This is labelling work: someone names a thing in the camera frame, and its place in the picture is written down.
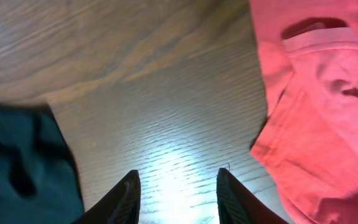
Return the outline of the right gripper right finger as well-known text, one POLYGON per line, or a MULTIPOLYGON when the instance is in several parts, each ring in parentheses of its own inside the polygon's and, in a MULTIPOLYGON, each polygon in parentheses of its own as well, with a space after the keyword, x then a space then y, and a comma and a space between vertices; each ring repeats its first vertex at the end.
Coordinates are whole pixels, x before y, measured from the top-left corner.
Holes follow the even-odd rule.
POLYGON ((288 224, 225 168, 219 169, 216 195, 220 224, 288 224))

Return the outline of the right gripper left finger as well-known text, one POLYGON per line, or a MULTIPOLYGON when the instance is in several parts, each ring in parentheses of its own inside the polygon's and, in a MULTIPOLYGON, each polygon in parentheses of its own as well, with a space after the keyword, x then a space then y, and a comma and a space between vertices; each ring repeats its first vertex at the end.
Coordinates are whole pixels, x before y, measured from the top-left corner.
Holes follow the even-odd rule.
POLYGON ((72 224, 138 224, 141 185, 130 170, 98 203, 72 224))

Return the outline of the black t-shirt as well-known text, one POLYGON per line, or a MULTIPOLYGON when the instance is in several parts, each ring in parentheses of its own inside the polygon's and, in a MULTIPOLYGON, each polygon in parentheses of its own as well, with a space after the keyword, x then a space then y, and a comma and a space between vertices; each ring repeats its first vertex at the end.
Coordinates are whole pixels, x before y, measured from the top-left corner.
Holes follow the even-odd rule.
POLYGON ((46 105, 0 105, 0 223, 72 223, 85 212, 77 167, 46 105))

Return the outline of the red t-shirt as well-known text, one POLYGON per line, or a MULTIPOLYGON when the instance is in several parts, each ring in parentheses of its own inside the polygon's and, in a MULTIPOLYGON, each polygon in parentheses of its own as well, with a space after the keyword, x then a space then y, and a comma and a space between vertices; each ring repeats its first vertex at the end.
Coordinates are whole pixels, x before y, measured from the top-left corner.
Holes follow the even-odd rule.
POLYGON ((251 154, 296 223, 358 223, 358 0, 250 2, 267 122, 251 154))

